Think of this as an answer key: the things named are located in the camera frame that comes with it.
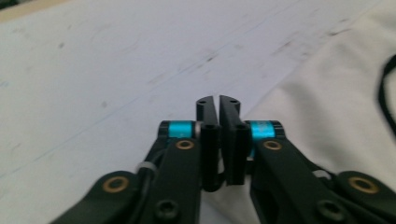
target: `wrinkled white sheet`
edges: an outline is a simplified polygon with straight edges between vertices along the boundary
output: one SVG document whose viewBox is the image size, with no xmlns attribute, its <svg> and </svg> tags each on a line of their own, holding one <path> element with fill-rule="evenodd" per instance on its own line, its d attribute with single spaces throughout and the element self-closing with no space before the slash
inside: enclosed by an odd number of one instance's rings
<svg viewBox="0 0 396 224">
<path fill-rule="evenodd" d="M 289 140 L 309 160 L 333 173 L 366 173 L 396 191 L 396 136 L 376 100 L 382 68 L 394 54 L 396 3 L 385 1 L 334 34 L 245 119 L 280 120 Z M 387 84 L 392 111 L 395 73 Z M 235 189 L 206 196 L 234 223 L 258 222 L 246 198 L 248 186 Z"/>
<path fill-rule="evenodd" d="M 395 39 L 391 32 L 378 38 L 395 24 L 390 1 L 381 5 L 387 13 L 376 9 L 365 19 L 368 23 L 361 19 L 356 28 L 338 35 L 381 0 L 42 1 L 62 3 L 33 7 L 6 21 L 7 11 L 0 14 L 0 223 L 48 223 L 100 176 L 134 171 L 161 120 L 193 119 L 194 101 L 207 95 L 240 100 L 245 119 L 281 120 L 290 140 L 333 172 L 359 170 L 394 186 L 389 178 L 394 169 L 384 170 L 394 161 L 386 127 L 378 126 L 382 133 L 377 126 L 354 130 L 361 125 L 350 124 L 357 114 L 345 119 L 347 125 L 339 116 L 350 111 L 323 107 L 339 103 L 325 96 L 341 88 L 320 94 L 323 88 L 315 89 L 315 80 L 322 79 L 330 88 L 324 75 L 343 68 L 346 61 L 334 59 L 340 49 L 357 50 L 352 59 L 343 53 L 352 60 L 348 72 L 370 67 L 371 72 L 358 75 L 376 80 L 379 67 L 395 51 L 389 47 Z M 330 45 L 258 104 L 330 39 Z M 327 63 L 335 65 L 319 69 Z M 345 70 L 336 75 L 346 77 Z M 347 80 L 353 77 L 348 74 Z M 364 113 L 375 111 L 373 102 L 364 99 L 353 108 L 362 104 L 371 108 Z M 388 144 L 381 142 L 384 146 L 369 153 L 388 150 L 381 153 L 387 161 L 366 153 L 365 142 L 364 147 L 347 146 L 370 138 L 378 144 L 377 137 L 387 138 Z M 326 144 L 331 147 L 320 147 Z M 248 186 L 223 188 L 205 198 L 234 223 L 257 222 Z M 204 203 L 201 223 L 227 222 L 216 215 Z"/>
</svg>

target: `white cable tie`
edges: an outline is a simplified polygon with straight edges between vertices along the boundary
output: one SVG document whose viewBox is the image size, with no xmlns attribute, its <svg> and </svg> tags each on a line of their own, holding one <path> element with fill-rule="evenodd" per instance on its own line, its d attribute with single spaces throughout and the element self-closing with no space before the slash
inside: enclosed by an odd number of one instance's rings
<svg viewBox="0 0 396 224">
<path fill-rule="evenodd" d="M 201 126 L 202 126 L 202 122 L 201 121 L 195 121 L 195 127 L 194 127 L 194 135 L 196 139 L 200 139 L 201 138 Z"/>
<path fill-rule="evenodd" d="M 136 166 L 136 172 L 138 172 L 141 168 L 147 168 L 151 170 L 152 172 L 157 173 L 158 168 L 157 166 L 152 163 L 151 161 L 142 161 Z"/>
<path fill-rule="evenodd" d="M 316 171 L 312 172 L 312 174 L 314 174 L 314 176 L 316 176 L 317 178 L 325 177 L 328 180 L 332 179 L 332 177 L 329 175 L 329 173 L 327 173 L 324 170 L 316 170 Z"/>
</svg>

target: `table surface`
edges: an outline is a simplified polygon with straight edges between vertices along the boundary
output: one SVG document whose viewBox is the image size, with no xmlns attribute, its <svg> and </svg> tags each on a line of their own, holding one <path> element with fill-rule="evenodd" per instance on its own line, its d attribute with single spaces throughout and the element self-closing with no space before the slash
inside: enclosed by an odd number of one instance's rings
<svg viewBox="0 0 396 224">
<path fill-rule="evenodd" d="M 0 223 L 46 223 L 133 171 L 159 123 L 242 116 L 379 0 L 39 0 L 0 11 Z M 202 223 L 227 223 L 203 207 Z"/>
</svg>

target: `blue spacer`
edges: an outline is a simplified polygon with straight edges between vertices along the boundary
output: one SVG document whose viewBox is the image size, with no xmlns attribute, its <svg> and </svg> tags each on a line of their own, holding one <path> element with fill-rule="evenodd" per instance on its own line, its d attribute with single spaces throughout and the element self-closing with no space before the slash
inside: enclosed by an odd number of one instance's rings
<svg viewBox="0 0 396 224">
<path fill-rule="evenodd" d="M 168 137 L 192 138 L 192 121 L 173 120 L 169 122 Z"/>
<path fill-rule="evenodd" d="M 263 138 L 276 137 L 275 128 L 271 121 L 251 120 L 249 123 L 253 144 L 257 143 Z M 254 158 L 254 147 L 251 149 L 250 157 Z"/>
</svg>

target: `black screw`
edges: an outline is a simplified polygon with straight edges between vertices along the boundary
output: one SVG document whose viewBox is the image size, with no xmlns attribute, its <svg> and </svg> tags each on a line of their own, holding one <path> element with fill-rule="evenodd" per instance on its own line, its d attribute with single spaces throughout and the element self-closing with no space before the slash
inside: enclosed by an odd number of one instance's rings
<svg viewBox="0 0 396 224">
<path fill-rule="evenodd" d="M 155 217 L 162 223 L 171 223 L 179 215 L 178 204 L 172 200 L 162 200 L 155 205 Z"/>
<path fill-rule="evenodd" d="M 347 214 L 343 207 L 330 200 L 322 200 L 317 203 L 318 213 L 331 223 L 343 223 L 347 220 Z"/>
</svg>

